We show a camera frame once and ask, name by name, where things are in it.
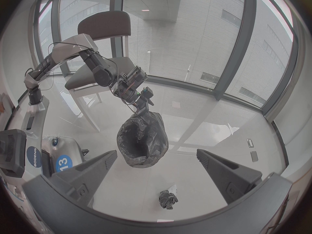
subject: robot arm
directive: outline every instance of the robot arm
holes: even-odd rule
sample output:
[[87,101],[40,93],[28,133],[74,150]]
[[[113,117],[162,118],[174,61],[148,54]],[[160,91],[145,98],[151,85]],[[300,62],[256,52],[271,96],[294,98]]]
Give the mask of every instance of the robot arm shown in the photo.
[[148,78],[146,73],[138,66],[134,69],[129,67],[127,73],[119,73],[118,68],[109,66],[97,51],[98,47],[86,34],[79,34],[56,44],[51,54],[35,70],[25,76],[24,83],[29,91],[30,103],[40,102],[42,95],[38,84],[52,70],[67,60],[81,56],[100,86],[108,86],[110,89],[115,86],[113,94],[120,97],[123,102],[134,105],[138,115],[148,112],[148,104],[154,105],[150,100],[153,96],[152,90],[148,87],[144,88],[141,93],[136,90]]

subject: blue sticker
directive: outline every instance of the blue sticker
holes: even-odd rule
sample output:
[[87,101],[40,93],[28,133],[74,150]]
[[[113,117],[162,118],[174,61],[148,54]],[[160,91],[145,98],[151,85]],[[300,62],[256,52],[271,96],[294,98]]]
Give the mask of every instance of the blue sticker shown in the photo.
[[34,167],[41,167],[41,153],[36,147],[28,147],[26,154],[30,164],[32,164]]
[[55,165],[55,170],[57,171],[57,173],[71,167],[73,167],[73,162],[69,156],[61,155],[60,157],[58,157],[57,163]]

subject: bodenai logo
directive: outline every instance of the bodenai logo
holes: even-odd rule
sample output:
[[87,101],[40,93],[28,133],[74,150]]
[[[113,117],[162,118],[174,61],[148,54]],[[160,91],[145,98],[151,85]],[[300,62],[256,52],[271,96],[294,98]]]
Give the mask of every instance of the bodenai logo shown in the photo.
[[27,148],[27,159],[30,164],[32,164],[34,167],[41,167],[41,153],[40,151],[34,147],[30,146]]

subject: glossy tile floor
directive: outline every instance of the glossy tile floor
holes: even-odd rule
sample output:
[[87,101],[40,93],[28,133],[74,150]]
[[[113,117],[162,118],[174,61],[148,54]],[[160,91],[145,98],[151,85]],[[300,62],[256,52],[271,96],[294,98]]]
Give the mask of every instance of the glossy tile floor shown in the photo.
[[[259,170],[262,178],[271,172],[281,173],[285,168],[275,131],[259,112],[226,100],[218,102],[209,95],[147,82],[144,85],[154,92],[155,105],[150,111],[162,115],[170,146],[153,167],[132,168],[124,161],[116,143],[120,126],[132,114],[129,108],[109,91],[100,93],[102,103],[96,95],[81,98],[101,129],[95,133],[64,88],[65,83],[63,77],[57,76],[52,88],[42,92],[50,100],[43,135],[76,139],[82,149],[90,150],[85,156],[87,160],[117,150],[118,158],[94,197],[93,208],[100,212],[141,221],[181,220],[226,206],[197,160],[197,148]],[[40,87],[47,89],[51,84],[49,77]],[[22,101],[11,129],[21,127],[28,102],[28,97]],[[247,138],[252,139],[254,148],[249,148]],[[252,162],[250,151],[257,152],[257,162]],[[159,193],[174,184],[179,202],[173,210],[162,209]]]

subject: black trash bag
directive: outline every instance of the black trash bag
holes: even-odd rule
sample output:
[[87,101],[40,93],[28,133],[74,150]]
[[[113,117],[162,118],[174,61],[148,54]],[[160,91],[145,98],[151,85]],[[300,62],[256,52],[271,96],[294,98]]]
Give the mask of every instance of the black trash bag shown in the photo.
[[161,115],[133,114],[119,129],[117,146],[129,166],[146,168],[156,164],[169,148]]
[[162,208],[172,210],[173,205],[178,202],[176,195],[170,193],[168,190],[162,191],[159,196],[159,203]]

